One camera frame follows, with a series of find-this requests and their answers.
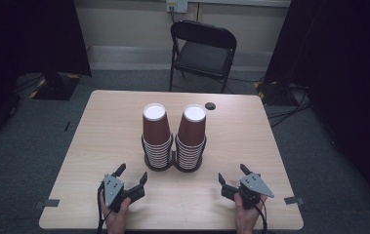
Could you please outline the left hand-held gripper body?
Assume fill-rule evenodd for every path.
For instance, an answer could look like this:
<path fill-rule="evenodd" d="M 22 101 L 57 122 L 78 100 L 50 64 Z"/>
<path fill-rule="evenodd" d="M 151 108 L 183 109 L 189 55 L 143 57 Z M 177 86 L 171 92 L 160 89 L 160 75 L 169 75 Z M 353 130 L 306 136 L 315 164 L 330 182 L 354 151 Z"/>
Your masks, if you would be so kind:
<path fill-rule="evenodd" d="M 105 175 L 99 190 L 99 206 L 103 214 L 126 212 L 130 199 L 124 190 L 125 183 L 116 175 Z"/>

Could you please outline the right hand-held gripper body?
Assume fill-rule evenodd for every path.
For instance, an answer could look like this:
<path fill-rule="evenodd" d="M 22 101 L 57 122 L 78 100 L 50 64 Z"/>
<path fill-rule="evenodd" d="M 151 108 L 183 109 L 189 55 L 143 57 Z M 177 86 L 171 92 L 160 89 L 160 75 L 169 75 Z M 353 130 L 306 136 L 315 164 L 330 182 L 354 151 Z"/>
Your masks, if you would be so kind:
<path fill-rule="evenodd" d="M 239 180 L 238 193 L 242 198 L 245 210 L 252 209 L 259 204 L 263 195 L 274 197 L 274 193 L 256 173 L 250 173 Z"/>

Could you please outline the black wire cup holder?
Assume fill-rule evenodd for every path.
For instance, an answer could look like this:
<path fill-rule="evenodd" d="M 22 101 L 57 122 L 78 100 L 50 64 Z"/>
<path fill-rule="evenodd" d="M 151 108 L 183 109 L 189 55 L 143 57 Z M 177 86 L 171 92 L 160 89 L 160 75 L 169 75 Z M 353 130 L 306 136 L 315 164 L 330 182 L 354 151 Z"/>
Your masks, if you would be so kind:
<path fill-rule="evenodd" d="M 142 147 L 144 150 L 144 162 L 153 171 L 166 171 L 170 167 L 175 167 L 181 172 L 176 164 L 176 144 L 175 138 L 170 136 L 168 140 L 160 145 L 153 145 L 145 141 L 142 136 Z"/>

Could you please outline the single brown paper cup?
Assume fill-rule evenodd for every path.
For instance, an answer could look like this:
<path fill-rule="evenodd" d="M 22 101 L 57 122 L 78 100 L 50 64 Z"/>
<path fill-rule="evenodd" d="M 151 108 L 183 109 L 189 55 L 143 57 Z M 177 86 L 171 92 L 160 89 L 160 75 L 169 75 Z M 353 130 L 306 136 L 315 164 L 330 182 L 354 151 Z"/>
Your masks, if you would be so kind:
<path fill-rule="evenodd" d="M 206 111 L 199 104 L 188 105 L 183 112 L 179 126 L 178 137 L 181 143 L 196 146 L 205 137 Z"/>

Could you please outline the person's left hand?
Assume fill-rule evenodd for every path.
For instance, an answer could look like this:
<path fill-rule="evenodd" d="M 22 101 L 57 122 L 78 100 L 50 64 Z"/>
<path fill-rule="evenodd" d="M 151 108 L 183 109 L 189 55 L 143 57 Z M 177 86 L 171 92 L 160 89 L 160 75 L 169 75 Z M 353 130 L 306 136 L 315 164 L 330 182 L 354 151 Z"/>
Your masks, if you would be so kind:
<path fill-rule="evenodd" d="M 104 217 L 106 234 L 124 234 L 126 228 L 126 217 L 131 203 L 130 198 L 126 198 L 120 207 L 118 213 L 109 209 L 104 204 L 103 193 L 101 193 L 101 209 Z"/>

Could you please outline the person's right hand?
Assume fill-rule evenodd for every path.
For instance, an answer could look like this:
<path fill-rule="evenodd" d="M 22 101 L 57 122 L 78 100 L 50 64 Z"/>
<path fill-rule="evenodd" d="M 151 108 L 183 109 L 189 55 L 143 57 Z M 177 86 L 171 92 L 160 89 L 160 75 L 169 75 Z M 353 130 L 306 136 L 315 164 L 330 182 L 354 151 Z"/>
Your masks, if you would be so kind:
<path fill-rule="evenodd" d="M 262 201 L 257 205 L 257 208 L 245 210 L 243 201 L 238 193 L 234 194 L 235 211 L 235 229 L 237 234 L 252 234 L 258 218 L 259 211 L 263 209 L 267 196 L 262 196 Z"/>

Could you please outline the grey tape strip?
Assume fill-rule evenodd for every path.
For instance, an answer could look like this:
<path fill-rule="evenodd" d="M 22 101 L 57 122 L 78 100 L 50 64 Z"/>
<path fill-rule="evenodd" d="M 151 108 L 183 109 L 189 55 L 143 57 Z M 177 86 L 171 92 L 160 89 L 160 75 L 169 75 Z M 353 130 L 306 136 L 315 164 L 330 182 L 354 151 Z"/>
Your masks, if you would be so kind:
<path fill-rule="evenodd" d="M 297 204 L 298 206 L 301 206 L 305 203 L 305 200 L 302 197 L 286 197 L 284 199 L 286 205 L 292 205 L 292 204 Z"/>
<path fill-rule="evenodd" d="M 43 210 L 45 207 L 57 207 L 60 201 L 58 199 L 47 199 L 45 201 L 37 202 L 34 206 L 36 210 Z"/>

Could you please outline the black stand base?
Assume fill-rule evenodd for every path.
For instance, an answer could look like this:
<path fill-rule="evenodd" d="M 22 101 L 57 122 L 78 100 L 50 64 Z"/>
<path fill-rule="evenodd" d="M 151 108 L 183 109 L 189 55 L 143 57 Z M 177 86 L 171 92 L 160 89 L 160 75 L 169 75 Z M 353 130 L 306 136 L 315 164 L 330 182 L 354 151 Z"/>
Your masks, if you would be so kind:
<path fill-rule="evenodd" d="M 254 87 L 263 105 L 267 106 L 298 106 L 296 98 L 289 88 L 283 88 L 276 82 L 266 84 L 255 82 Z"/>
<path fill-rule="evenodd" d="M 42 73 L 42 80 L 29 95 L 33 99 L 70 100 L 80 76 L 68 73 Z"/>

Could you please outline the black folding chair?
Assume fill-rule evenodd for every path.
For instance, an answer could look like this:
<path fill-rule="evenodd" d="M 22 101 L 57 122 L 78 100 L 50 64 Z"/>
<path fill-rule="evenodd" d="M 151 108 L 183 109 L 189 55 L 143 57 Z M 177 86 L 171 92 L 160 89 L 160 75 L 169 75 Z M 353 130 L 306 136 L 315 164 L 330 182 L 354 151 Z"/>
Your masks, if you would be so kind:
<path fill-rule="evenodd" d="M 223 94 L 236 52 L 235 36 L 225 28 L 185 19 L 174 22 L 170 33 L 173 46 L 169 90 L 173 88 L 174 71 L 179 70 L 182 76 L 188 72 L 222 80 Z"/>

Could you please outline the dark curtain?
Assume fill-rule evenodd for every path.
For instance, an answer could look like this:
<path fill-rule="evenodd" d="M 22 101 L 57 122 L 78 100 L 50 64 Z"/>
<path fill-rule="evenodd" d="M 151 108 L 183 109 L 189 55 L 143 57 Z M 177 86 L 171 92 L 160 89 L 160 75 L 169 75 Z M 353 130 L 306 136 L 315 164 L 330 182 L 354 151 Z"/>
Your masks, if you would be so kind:
<path fill-rule="evenodd" d="M 74 0 L 0 0 L 0 127 L 26 73 L 90 75 Z"/>
<path fill-rule="evenodd" d="M 291 0 L 265 80 L 308 87 L 335 145 L 370 186 L 370 0 Z"/>

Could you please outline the white wall socket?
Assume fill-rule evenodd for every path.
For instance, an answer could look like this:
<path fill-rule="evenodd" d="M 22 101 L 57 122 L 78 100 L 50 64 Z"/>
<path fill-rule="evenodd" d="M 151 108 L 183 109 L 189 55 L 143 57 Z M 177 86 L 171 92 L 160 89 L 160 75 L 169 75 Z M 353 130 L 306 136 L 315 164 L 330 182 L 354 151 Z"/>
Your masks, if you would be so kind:
<path fill-rule="evenodd" d="M 186 0 L 166 0 L 166 11 L 168 13 L 185 14 L 188 2 Z"/>

